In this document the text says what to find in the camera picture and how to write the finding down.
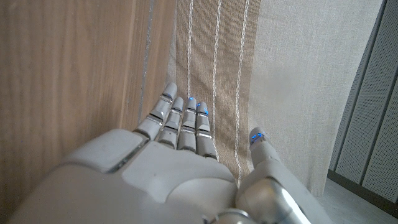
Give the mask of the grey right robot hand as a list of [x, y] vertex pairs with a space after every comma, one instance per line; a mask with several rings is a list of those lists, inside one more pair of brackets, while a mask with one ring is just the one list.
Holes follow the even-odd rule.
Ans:
[[262, 128], [238, 184], [217, 160], [207, 106], [169, 83], [133, 131], [114, 129], [54, 168], [10, 223], [330, 223]]

